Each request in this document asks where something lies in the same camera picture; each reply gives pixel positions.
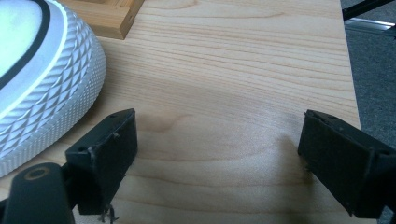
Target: white textured object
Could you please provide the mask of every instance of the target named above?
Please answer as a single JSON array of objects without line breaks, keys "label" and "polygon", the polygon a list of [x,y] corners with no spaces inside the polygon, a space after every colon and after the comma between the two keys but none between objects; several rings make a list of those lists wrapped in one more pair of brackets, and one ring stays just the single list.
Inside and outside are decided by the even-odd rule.
[{"label": "white textured object", "polygon": [[[21,7],[32,3],[32,7]],[[19,12],[23,17],[31,13],[29,19],[42,24],[35,4],[2,0],[0,14]],[[91,28],[60,3],[47,1],[47,5],[48,31],[34,56],[9,80],[1,78],[9,77],[10,70],[0,70],[0,176],[32,159],[64,135],[91,107],[104,82],[106,58]],[[1,25],[0,35],[10,34],[3,30],[5,27],[12,29]],[[35,28],[31,34],[37,33],[36,25],[32,27]],[[32,48],[32,41],[25,42],[24,48]],[[7,41],[0,42],[1,49],[7,45]],[[9,55],[0,52],[0,62],[6,57]],[[12,62],[15,59],[8,61],[8,67],[15,65]]]}]

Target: carpeted floor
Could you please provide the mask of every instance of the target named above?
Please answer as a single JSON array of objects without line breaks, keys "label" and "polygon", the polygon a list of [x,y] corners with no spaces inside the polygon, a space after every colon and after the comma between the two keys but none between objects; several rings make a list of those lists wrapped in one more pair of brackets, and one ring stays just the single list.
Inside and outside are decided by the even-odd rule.
[{"label": "carpeted floor", "polygon": [[[350,7],[361,0],[341,0]],[[358,18],[396,23],[396,1]],[[361,129],[396,149],[396,40],[392,37],[346,31]],[[378,224],[389,224],[386,209]]]}]

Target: wooden frame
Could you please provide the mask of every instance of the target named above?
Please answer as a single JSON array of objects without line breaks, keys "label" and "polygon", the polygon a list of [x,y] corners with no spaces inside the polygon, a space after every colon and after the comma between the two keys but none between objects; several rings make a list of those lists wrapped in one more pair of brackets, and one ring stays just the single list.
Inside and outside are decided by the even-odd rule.
[{"label": "wooden frame", "polygon": [[87,22],[96,35],[125,39],[144,0],[60,0]]}]

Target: black curved stripe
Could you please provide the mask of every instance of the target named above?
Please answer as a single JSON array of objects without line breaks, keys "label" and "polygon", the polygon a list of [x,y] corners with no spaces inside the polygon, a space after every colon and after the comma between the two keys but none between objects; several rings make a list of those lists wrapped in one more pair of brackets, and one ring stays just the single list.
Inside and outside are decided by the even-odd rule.
[{"label": "black curved stripe", "polygon": [[37,36],[33,41],[32,45],[26,52],[20,57],[17,62],[12,65],[12,67],[6,71],[6,73],[0,77],[0,90],[2,90],[9,81],[12,80],[21,70],[22,68],[29,63],[29,61],[35,56],[35,53],[40,48],[41,44],[44,41],[44,38],[47,35],[47,31],[50,27],[50,7],[44,0],[32,0],[36,2],[42,11],[42,20],[40,24],[40,28],[38,29]]}]

